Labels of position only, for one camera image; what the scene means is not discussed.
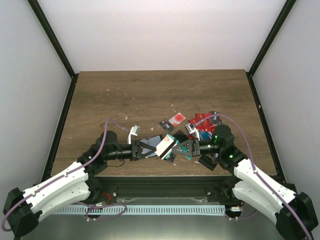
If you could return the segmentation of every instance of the red card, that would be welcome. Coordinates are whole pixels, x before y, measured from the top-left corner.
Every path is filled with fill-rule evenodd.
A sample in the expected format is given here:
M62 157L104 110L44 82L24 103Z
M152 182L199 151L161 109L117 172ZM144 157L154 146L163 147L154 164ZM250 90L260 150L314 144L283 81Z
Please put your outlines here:
M193 136L192 134L190 134L190 135L188 136L188 139L195 140L195 139L196 139L196 137L195 137L195 136Z
M198 121L200 121L205 118L205 115L203 113L196 113L195 118L197 118Z
M214 132L214 130L216 129L216 125L212 124L212 126L210 127L210 132Z
M188 120L188 122L190 124L196 124L198 122L198 119L197 118L192 118L192 119Z

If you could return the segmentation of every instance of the red wire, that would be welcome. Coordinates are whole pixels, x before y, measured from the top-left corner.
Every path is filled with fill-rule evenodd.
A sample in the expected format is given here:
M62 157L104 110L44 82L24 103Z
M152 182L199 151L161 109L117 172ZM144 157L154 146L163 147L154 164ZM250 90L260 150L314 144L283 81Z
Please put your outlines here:
M103 193L101 193L101 196L107 196L108 197L108 199L109 199L108 204L111 202L111 195L109 193L103 192Z

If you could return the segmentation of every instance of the black metal base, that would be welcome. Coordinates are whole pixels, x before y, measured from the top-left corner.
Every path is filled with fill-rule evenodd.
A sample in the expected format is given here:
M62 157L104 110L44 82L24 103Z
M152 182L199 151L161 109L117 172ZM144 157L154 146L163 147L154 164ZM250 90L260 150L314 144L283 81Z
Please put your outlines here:
M102 192L118 198L195 198L227 206L241 204L232 197L230 182L234 176L97 176ZM293 184L283 184L296 191Z

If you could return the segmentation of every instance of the black card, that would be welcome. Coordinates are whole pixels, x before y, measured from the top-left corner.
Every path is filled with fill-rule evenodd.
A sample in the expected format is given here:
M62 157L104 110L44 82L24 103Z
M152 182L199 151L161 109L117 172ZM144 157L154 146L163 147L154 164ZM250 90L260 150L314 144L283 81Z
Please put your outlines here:
M171 133L175 127L169 122L166 118L159 122L159 125L169 134Z
M220 112L218 111L210 111L210 114L219 114ZM214 116L210 118L210 123L214 125L219 125L220 124L220 117L219 116Z
M177 155L175 155L173 152L170 154L170 156L166 159L166 161L168 162L168 163L173 163L174 162L174 160L176 159L176 157L177 157Z
M187 135L184 134L183 131L179 130L173 136L180 142L183 143L184 141L187 141L189 138Z

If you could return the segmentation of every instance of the black metal pole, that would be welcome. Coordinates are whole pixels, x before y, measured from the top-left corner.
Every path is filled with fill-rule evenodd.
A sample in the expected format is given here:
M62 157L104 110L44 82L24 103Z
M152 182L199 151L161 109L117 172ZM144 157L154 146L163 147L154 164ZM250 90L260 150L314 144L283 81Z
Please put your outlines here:
M279 13L277 19L275 20L271 31L269 32L268 36L266 37L258 55L256 56L250 70L249 70L249 75L253 76L259 65L261 64L262 60L264 59L268 49L270 48L272 42L274 41L275 37L277 36L281 26L284 24L287 16L289 15L292 7L294 6L296 0L287 0Z
M54 135L54 138L53 138L53 142L52 142L52 145L51 145L49 156L48 156L48 159L47 159L46 164L45 164L45 168L44 168L44 172L43 172L43 175L42 175L42 178L41 178L41 182L43 182L43 181L45 181L45 180L47 180L47 179L49 179L51 177L52 167L54 165L54 161L55 161L56 154L57 154L57 151L58 151L58 146L59 146L59 143L60 143L62 132L64 130L64 126L65 126L65 123L66 123L69 107L70 107L71 100L72 100L72 97L74 95L74 91L75 91L75 88L76 88L76 83L77 83L77 80L78 80L78 76L79 76L79 73L77 73L75 75L75 77L72 78L68 93L66 94L65 102L64 102L64 105L63 105L63 108L62 108L62 112L61 112L61 115L60 115L58 126L57 126L56 131L55 131L55 135Z
M49 40L51 41L56 53L58 54L59 58L61 59L65 69L67 70L68 74L70 75L71 78L74 78L76 76L73 68L71 67L67 56L62 49L54 31L52 30L44 12L42 11L39 3L37 0L27 0L34 11L36 17L38 18L40 24L43 27L43 30L45 31L46 35L48 36Z

